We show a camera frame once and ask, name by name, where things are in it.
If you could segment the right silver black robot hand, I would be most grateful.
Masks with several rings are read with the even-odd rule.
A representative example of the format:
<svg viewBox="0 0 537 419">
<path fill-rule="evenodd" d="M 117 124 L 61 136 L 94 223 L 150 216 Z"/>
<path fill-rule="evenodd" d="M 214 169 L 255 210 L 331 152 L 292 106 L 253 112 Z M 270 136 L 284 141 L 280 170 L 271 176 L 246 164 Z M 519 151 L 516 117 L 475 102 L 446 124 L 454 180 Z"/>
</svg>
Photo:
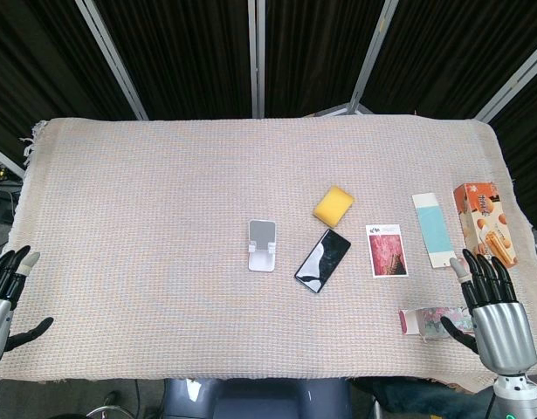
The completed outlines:
<svg viewBox="0 0 537 419">
<path fill-rule="evenodd" d="M 467 266 L 450 260 L 472 320 L 472 332 L 457 328 L 443 316 L 441 323 L 456 341 L 477 354 L 490 371 L 524 375 L 537 364 L 534 338 L 524 306 L 518 301 L 509 271 L 499 258 L 462 250 Z"/>
</svg>

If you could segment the black smartphone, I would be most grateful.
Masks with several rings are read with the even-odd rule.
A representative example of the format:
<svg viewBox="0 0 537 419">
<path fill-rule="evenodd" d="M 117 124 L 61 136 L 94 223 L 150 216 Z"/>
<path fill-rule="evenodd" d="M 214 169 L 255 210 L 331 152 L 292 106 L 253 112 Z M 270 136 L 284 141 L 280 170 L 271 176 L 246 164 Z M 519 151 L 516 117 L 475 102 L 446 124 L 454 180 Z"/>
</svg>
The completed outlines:
<svg viewBox="0 0 537 419">
<path fill-rule="evenodd" d="M 333 230 L 326 230 L 312 248 L 294 278 L 311 292 L 319 293 L 330 279 L 351 243 Z"/>
</svg>

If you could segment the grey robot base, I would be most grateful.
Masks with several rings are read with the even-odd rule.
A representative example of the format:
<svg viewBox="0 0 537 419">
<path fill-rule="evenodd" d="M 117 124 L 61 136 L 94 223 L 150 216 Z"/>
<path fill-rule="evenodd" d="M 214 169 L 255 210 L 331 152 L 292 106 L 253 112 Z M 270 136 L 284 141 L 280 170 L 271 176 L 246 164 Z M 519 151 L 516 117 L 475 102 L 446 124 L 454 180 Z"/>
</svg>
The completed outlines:
<svg viewBox="0 0 537 419">
<path fill-rule="evenodd" d="M 352 419 L 345 379 L 168 379 L 162 419 Z"/>
</svg>

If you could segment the white phone stand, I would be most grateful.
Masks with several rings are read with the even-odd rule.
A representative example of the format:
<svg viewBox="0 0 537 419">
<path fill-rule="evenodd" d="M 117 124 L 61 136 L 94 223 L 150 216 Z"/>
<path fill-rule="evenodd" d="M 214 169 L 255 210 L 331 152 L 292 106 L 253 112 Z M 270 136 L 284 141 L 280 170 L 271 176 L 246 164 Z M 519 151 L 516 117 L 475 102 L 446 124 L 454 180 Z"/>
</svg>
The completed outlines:
<svg viewBox="0 0 537 419">
<path fill-rule="evenodd" d="M 248 268 L 250 271 L 272 272 L 276 264 L 276 223 L 252 219 L 249 222 Z"/>
</svg>

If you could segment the small pink floral box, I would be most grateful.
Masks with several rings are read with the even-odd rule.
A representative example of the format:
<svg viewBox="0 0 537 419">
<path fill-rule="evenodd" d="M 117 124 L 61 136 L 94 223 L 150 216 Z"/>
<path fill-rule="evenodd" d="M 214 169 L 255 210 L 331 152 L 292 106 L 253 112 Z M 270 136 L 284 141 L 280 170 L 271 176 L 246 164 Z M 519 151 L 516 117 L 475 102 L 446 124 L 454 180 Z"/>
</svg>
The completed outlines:
<svg viewBox="0 0 537 419">
<path fill-rule="evenodd" d="M 472 333 L 472 318 L 463 307 L 427 307 L 402 309 L 398 312 L 402 333 L 417 335 L 424 340 L 446 339 L 450 335 L 441 319 L 449 319 L 463 333 Z"/>
</svg>

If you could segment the orange biscuit box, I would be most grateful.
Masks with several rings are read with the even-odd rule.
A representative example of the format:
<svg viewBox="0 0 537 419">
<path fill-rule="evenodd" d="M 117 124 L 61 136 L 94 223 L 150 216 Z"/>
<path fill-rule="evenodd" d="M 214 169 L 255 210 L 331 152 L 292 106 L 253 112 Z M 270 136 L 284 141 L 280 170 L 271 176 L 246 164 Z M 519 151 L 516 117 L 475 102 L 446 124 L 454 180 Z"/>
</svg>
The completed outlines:
<svg viewBox="0 0 537 419">
<path fill-rule="evenodd" d="M 468 182 L 453 191 L 465 246 L 474 255 L 498 258 L 506 268 L 518 262 L 499 191 L 493 182 Z"/>
</svg>

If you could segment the white teal bookmark with tassel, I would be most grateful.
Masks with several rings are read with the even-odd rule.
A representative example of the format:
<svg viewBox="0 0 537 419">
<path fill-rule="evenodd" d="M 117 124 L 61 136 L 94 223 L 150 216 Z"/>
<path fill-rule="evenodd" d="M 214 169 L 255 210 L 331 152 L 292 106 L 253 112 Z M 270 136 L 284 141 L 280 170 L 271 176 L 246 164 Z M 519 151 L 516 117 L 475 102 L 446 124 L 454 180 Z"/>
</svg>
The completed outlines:
<svg viewBox="0 0 537 419">
<path fill-rule="evenodd" d="M 456 257 L 443 211 L 433 193 L 412 196 L 423 241 L 433 269 L 450 267 Z"/>
</svg>

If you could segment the dark blue denim fabric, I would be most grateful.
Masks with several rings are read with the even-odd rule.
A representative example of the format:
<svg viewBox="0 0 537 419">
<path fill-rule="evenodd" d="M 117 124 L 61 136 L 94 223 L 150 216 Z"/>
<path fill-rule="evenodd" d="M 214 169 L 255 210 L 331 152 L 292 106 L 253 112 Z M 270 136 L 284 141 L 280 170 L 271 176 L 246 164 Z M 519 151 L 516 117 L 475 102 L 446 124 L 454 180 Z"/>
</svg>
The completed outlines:
<svg viewBox="0 0 537 419">
<path fill-rule="evenodd" d="M 503 419 L 492 388 L 468 393 L 414 377 L 366 377 L 351 381 L 357 393 L 373 396 L 396 419 Z"/>
</svg>

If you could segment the postcard with red picture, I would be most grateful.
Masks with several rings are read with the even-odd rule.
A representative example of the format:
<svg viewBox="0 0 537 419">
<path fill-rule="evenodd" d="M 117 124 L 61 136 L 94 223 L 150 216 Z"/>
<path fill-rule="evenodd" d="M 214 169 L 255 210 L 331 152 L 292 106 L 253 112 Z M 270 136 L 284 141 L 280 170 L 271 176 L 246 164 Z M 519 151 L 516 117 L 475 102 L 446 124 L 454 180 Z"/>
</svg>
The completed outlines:
<svg viewBox="0 0 537 419">
<path fill-rule="evenodd" d="M 374 278 L 409 276 L 399 224 L 366 226 L 370 266 Z"/>
</svg>

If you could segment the beige woven tablecloth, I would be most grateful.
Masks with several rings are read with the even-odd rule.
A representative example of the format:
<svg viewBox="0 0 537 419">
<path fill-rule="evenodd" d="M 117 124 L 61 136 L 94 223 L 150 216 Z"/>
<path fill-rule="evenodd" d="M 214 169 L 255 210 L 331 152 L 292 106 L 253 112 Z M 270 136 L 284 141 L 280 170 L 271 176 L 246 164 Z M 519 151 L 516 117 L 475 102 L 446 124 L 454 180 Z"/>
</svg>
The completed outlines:
<svg viewBox="0 0 537 419">
<path fill-rule="evenodd" d="M 492 374 L 476 354 L 405 336 L 397 315 L 463 303 L 454 272 L 430 265 L 412 196 L 435 194 L 461 248 L 453 191 L 473 181 L 499 189 L 537 350 L 534 236 L 482 122 L 51 120 L 37 131 L 8 245 L 40 253 L 12 332 L 54 322 L 3 356 L 0 377 L 403 375 L 477 392 Z M 333 229 L 313 215 L 332 186 L 355 199 Z M 276 223 L 272 272 L 248 268 L 252 219 Z M 368 224 L 400 225 L 408 277 L 373 277 Z M 328 229 L 351 247 L 314 293 L 294 274 Z"/>
</svg>

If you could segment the black folding screen panel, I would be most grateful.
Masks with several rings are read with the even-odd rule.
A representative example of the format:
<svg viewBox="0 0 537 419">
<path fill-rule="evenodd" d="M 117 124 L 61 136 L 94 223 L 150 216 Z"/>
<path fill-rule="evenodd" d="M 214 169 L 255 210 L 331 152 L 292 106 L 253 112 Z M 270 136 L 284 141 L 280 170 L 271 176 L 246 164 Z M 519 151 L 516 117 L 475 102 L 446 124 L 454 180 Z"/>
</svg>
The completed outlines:
<svg viewBox="0 0 537 419">
<path fill-rule="evenodd" d="M 361 104 L 470 119 L 536 49 L 537 0 L 399 0 Z"/>
<path fill-rule="evenodd" d="M 400 0 L 246 0 L 254 119 L 354 114 Z"/>
<path fill-rule="evenodd" d="M 517 203 L 537 230 L 537 75 L 489 125 L 497 135 Z"/>
<path fill-rule="evenodd" d="M 75 0 L 139 120 L 258 117 L 258 0 Z"/>
<path fill-rule="evenodd" d="M 41 120 L 133 120 L 75 0 L 0 0 L 0 153 L 24 163 Z"/>
</svg>

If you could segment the yellow sponge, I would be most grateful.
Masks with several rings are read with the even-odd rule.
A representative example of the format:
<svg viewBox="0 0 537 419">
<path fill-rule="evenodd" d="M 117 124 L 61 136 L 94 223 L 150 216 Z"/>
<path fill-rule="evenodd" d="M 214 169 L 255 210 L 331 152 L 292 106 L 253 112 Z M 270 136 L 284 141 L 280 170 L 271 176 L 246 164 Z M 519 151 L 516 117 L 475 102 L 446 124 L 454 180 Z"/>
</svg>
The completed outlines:
<svg viewBox="0 0 537 419">
<path fill-rule="evenodd" d="M 332 186 L 315 206 L 313 215 L 329 228 L 335 228 L 355 199 L 345 190 Z"/>
</svg>

